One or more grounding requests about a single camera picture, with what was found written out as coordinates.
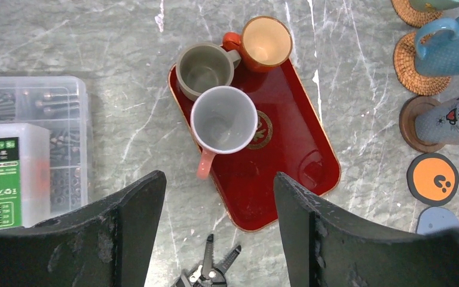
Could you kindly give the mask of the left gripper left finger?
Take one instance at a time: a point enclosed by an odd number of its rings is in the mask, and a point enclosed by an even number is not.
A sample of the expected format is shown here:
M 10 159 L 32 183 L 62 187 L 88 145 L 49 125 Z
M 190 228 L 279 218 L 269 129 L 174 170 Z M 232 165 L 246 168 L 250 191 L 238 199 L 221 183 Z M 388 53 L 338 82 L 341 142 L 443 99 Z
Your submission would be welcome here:
M 166 185 L 155 170 L 72 212 L 0 230 L 0 286 L 143 286 Z

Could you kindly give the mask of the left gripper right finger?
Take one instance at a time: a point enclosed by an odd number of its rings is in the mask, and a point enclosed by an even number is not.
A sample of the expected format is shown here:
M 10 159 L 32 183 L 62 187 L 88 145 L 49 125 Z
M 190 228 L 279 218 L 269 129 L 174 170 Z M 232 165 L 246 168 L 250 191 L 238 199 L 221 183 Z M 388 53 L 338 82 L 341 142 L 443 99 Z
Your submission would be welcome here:
M 292 286 L 459 286 L 459 227 L 428 235 L 386 227 L 283 172 L 273 190 Z

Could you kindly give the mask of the blue rubber coaster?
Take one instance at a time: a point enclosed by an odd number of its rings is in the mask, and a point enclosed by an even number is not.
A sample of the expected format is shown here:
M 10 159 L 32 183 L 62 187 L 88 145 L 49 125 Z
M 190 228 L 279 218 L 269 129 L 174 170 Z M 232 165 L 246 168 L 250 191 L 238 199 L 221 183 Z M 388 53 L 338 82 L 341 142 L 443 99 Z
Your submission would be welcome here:
M 419 214 L 415 232 L 425 235 L 454 227 L 459 227 L 459 219 L 452 211 L 444 207 L 428 207 Z

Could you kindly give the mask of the orange black rubber coaster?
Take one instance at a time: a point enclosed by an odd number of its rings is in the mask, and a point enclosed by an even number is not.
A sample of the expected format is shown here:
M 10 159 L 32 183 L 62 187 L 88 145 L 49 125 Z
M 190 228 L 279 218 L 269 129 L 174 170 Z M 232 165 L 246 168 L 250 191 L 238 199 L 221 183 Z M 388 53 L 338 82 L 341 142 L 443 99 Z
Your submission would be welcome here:
M 410 193 L 429 206 L 443 206 L 456 195 L 459 172 L 446 156 L 431 152 L 416 157 L 408 167 Z

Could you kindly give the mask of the dark wood coaster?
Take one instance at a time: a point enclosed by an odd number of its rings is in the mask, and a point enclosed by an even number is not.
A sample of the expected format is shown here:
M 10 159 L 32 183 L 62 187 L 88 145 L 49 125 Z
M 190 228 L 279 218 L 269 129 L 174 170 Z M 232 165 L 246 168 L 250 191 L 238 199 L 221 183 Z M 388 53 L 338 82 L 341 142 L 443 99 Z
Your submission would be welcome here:
M 412 97 L 404 103 L 399 115 L 400 133 L 404 141 L 414 150 L 430 153 L 436 152 L 445 146 L 444 143 L 431 143 L 420 140 L 415 130 L 415 119 L 439 105 L 440 102 L 437 99 L 429 96 Z

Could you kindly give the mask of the dark blue white mug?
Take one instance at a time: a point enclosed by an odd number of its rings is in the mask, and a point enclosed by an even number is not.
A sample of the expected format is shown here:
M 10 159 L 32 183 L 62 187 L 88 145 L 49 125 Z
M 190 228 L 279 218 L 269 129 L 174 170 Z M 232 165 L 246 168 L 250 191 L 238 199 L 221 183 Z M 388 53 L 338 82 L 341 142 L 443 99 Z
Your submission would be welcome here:
M 415 131 L 424 142 L 459 145 L 459 97 L 419 115 Z

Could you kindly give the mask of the woven rattan coaster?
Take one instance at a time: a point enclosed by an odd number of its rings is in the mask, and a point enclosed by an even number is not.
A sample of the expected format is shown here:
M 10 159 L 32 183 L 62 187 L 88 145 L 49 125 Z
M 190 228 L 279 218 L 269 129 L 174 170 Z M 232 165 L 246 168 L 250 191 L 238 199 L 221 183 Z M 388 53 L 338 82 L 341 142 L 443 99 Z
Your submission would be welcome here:
M 441 18 L 443 15 L 443 11 L 436 10 L 430 4 L 427 4 L 426 11 L 415 10 L 406 0 L 391 0 L 391 4 L 398 17 L 415 28 L 420 28 L 424 24 Z
M 420 96 L 435 96 L 450 84 L 451 77 L 427 77 L 415 69 L 416 32 L 410 32 L 398 40 L 393 52 L 393 65 L 397 79 L 406 88 Z

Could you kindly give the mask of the teal green cup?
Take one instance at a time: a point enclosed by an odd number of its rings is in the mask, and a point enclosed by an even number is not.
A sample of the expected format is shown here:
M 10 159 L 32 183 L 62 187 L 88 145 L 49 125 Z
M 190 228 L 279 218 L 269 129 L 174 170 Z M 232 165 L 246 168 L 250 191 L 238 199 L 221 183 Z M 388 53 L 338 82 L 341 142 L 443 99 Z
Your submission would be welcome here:
M 459 0 L 409 0 L 411 7 L 420 12 L 450 10 L 459 7 Z

